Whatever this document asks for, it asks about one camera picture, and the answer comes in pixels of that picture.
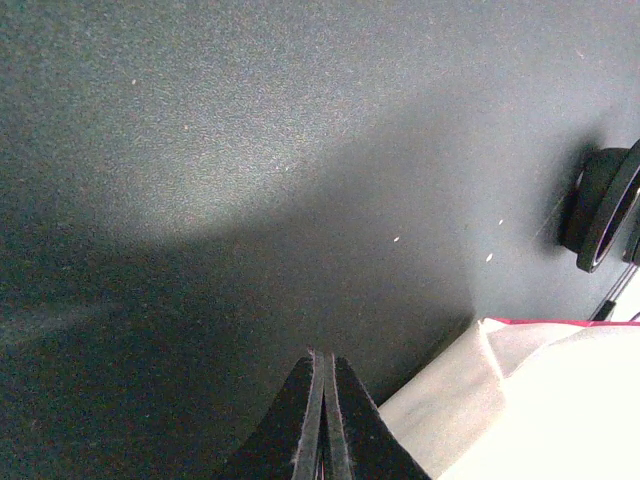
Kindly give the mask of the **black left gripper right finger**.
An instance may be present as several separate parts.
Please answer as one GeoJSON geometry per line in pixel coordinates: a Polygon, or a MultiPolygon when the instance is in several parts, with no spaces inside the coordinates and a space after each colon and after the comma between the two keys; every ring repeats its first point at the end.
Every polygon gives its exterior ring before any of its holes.
{"type": "Polygon", "coordinates": [[[427,479],[399,444],[347,359],[331,355],[324,381],[327,479],[427,479]]]}

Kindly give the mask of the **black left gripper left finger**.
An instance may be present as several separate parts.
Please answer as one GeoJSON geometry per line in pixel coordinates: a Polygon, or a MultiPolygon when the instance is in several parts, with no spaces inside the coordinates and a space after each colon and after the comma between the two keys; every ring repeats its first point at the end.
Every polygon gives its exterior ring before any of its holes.
{"type": "Polygon", "coordinates": [[[325,358],[300,358],[256,430],[226,461],[221,479],[314,479],[320,458],[325,358]]]}

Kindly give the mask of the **cream paper bag pink sides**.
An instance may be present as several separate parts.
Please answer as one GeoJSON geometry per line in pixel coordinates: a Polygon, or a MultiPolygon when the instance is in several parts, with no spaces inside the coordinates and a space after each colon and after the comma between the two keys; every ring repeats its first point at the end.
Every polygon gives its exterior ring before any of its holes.
{"type": "Polygon", "coordinates": [[[639,326],[484,318],[380,412],[435,479],[635,479],[639,326]]]}

